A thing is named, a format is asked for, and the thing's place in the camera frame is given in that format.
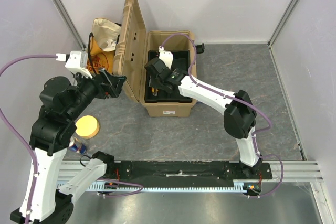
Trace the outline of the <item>black toolbox tray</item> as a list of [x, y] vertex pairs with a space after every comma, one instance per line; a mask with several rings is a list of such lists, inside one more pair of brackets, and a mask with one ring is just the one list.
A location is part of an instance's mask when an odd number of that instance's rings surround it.
[[[190, 66], [190, 51], [172, 51], [173, 62], [171, 65], [171, 70], [182, 69], [188, 71]], [[146, 83], [145, 83], [145, 95], [144, 101], [146, 103], [158, 103], [158, 102], [178, 102], [178, 103], [192, 103], [192, 99], [189, 97], [184, 97], [179, 94], [177, 90], [172, 93], [167, 93], [164, 90], [159, 90], [157, 95], [154, 95], [151, 87], [149, 86], [150, 75], [146, 71]]]

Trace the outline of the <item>tan plastic toolbox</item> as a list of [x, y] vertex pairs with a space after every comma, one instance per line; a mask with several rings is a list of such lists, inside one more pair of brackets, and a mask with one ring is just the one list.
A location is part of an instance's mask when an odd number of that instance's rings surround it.
[[142, 104], [151, 117], [188, 117], [196, 100], [180, 95], [178, 85], [191, 69], [197, 52], [189, 30], [147, 31], [138, 0], [125, 0], [113, 74], [125, 76], [125, 94]]

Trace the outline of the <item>yellow black utility knife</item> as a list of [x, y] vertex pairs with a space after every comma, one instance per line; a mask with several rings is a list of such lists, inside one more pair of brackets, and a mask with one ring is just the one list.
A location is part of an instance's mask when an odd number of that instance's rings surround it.
[[156, 82], [155, 79], [153, 79], [152, 77], [149, 78], [149, 87], [151, 88], [151, 92], [153, 96], [157, 96], [158, 94], [158, 89], [156, 88]]

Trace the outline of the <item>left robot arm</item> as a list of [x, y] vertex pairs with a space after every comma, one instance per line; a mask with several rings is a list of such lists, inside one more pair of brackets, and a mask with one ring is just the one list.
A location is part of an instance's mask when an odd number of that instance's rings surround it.
[[78, 73], [76, 79], [78, 84], [73, 86], [66, 77], [53, 77], [40, 93], [43, 105], [29, 140], [37, 161], [28, 181], [34, 193], [27, 193], [22, 206], [11, 213], [15, 223], [66, 223], [88, 187], [100, 177], [115, 174], [114, 156], [98, 151], [67, 185], [56, 188], [60, 165], [77, 129], [76, 119], [95, 98], [117, 98], [127, 78], [100, 69], [93, 78]]

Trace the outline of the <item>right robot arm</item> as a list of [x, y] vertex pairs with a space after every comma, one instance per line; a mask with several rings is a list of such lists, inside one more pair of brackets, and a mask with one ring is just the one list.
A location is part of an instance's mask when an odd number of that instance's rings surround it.
[[160, 91], [177, 91], [184, 97], [202, 102], [224, 117], [224, 130], [238, 145], [240, 172], [248, 179], [259, 173], [263, 161], [255, 141], [256, 110], [249, 95], [243, 91], [229, 92], [195, 78], [182, 69], [171, 70], [158, 57], [145, 65], [150, 76], [150, 86]]

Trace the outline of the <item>round wooden disc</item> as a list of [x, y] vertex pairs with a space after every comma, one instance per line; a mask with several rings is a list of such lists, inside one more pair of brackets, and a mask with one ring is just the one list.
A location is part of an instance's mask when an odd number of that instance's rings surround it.
[[92, 115], [82, 116], [77, 120], [75, 125], [77, 127], [76, 134], [84, 139], [95, 137], [100, 130], [100, 124], [98, 120]]

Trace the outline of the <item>orange paper shopping bag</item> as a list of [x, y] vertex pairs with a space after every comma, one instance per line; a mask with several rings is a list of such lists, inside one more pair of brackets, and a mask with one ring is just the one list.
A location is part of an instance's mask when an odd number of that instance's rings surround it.
[[94, 74], [100, 68], [112, 73], [115, 48], [120, 33], [120, 24], [105, 18], [96, 18], [93, 21], [87, 49], [92, 61], [92, 64], [89, 59], [87, 61], [87, 68], [90, 73]]

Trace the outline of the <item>blue silver drink can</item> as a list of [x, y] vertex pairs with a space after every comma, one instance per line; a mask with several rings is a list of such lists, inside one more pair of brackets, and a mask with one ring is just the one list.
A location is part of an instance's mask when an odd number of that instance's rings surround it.
[[87, 147], [75, 137], [70, 138], [69, 149], [73, 152], [79, 153], [80, 155], [84, 155], [87, 151]]

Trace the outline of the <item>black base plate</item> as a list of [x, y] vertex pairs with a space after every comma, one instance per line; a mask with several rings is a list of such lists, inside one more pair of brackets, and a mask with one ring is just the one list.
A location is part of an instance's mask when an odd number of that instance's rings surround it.
[[249, 168], [241, 162], [231, 161], [115, 161], [109, 165], [106, 176], [136, 179], [146, 176], [219, 177], [229, 180], [273, 179], [269, 163], [258, 163]]

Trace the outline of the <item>aluminium frame rail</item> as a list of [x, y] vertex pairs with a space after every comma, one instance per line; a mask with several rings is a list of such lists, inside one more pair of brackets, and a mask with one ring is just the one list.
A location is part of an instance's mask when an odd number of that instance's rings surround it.
[[287, 21], [289, 20], [291, 14], [295, 10], [300, 0], [290, 0], [288, 6], [286, 7], [280, 21], [278, 22], [274, 32], [272, 33], [270, 39], [267, 42], [268, 48], [271, 48], [279, 37], [280, 33], [284, 29]]
[[73, 36], [74, 40], [76, 41], [77, 45], [81, 49], [85, 49], [86, 44], [82, 40], [81, 36], [79, 35], [76, 26], [74, 25], [65, 5], [63, 4], [62, 0], [52, 0], [55, 7], [57, 8], [58, 13], [61, 15], [63, 21], [65, 22], [66, 26], [68, 27], [71, 35]]

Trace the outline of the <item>right aluminium frame rail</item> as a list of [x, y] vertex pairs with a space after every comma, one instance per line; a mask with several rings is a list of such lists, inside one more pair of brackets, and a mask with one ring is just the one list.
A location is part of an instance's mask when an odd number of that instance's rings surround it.
[[271, 48], [279, 37], [280, 33], [284, 29], [287, 21], [289, 20], [291, 14], [295, 10], [300, 0], [290, 0], [288, 6], [286, 7], [280, 21], [278, 22], [274, 32], [272, 33], [270, 39], [267, 42], [268, 48]]

